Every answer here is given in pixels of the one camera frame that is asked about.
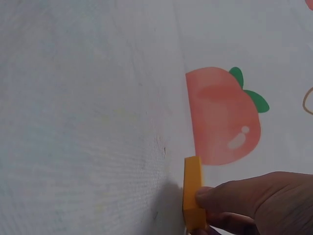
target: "yellow sponge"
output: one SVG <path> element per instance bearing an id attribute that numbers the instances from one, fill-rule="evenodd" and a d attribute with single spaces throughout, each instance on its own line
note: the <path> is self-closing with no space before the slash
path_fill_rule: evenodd
<path id="1" fill-rule="evenodd" d="M 202 172 L 200 158 L 185 158 L 182 210 L 188 232 L 206 228 L 205 209 L 200 208 L 195 199 L 195 194 L 201 187 Z"/>

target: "orange sticker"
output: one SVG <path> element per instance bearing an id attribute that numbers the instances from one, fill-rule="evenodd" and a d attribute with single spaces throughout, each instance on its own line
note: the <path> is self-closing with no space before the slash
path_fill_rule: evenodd
<path id="1" fill-rule="evenodd" d="M 261 136 L 259 113 L 269 110 L 257 93 L 243 90 L 239 68 L 209 67 L 186 74 L 196 155 L 205 165 L 243 158 Z"/>

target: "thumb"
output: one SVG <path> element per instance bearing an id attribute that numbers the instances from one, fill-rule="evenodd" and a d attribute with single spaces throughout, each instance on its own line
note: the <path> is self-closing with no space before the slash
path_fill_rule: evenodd
<path id="1" fill-rule="evenodd" d="M 196 194 L 200 207 L 211 213 L 231 212 L 255 218 L 259 207 L 284 190 L 297 174 L 275 172 L 251 179 L 230 181 L 216 188 L 203 187 Z"/>

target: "hand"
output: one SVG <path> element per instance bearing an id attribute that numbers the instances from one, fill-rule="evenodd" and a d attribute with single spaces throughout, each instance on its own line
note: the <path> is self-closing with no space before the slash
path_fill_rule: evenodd
<path id="1" fill-rule="evenodd" d="M 236 235 L 313 234 L 313 175 L 274 172 L 216 188 L 203 187 L 198 204 L 209 225 Z M 209 228 L 193 235 L 218 235 Z"/>

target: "wall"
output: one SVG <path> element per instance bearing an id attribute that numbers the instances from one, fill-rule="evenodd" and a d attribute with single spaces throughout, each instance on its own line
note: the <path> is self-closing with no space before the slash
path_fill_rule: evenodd
<path id="1" fill-rule="evenodd" d="M 0 234 L 182 233 L 194 147 L 172 3 L 0 5 Z"/>

